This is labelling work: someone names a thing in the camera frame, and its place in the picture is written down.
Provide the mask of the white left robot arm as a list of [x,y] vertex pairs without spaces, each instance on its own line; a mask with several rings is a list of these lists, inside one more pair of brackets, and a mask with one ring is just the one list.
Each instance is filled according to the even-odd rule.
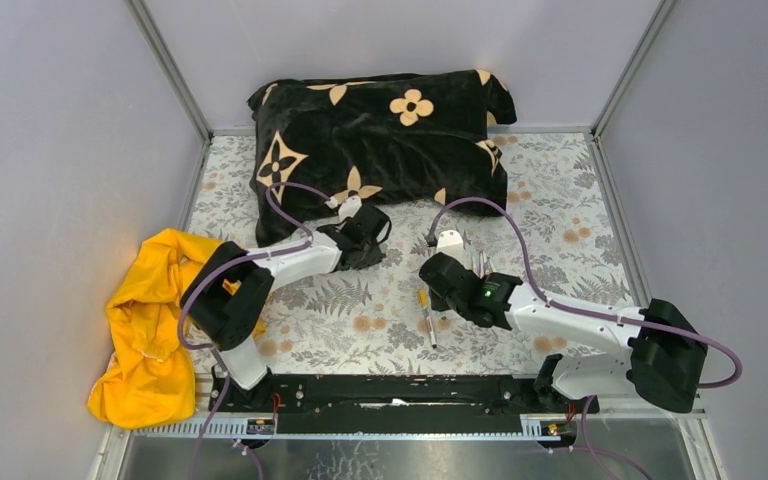
[[269,295],[308,277],[380,263],[391,227],[383,211],[362,205],[300,240],[253,250],[225,242],[213,252],[182,295],[181,313],[209,338],[242,408],[259,410],[270,397],[269,367],[254,340]]

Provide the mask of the yellow cap marker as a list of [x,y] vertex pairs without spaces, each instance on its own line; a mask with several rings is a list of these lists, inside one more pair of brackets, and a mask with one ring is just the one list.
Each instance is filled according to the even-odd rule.
[[436,332],[434,328],[434,322],[432,319],[432,310],[431,310],[430,298],[428,296],[428,293],[425,290],[420,290],[418,292],[418,300],[419,300],[420,307],[422,309],[424,324],[426,326],[426,329],[429,335],[431,348],[436,349],[438,346],[438,342],[437,342]]

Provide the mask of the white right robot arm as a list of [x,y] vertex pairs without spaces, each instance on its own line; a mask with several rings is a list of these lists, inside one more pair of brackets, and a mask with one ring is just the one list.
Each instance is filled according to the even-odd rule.
[[482,328],[561,336],[591,347],[591,355],[551,354],[527,399],[547,412],[584,408],[590,396],[635,394],[673,413],[693,409],[707,347],[670,302],[614,307],[537,292],[519,277],[484,277],[436,253],[419,270],[431,306]]

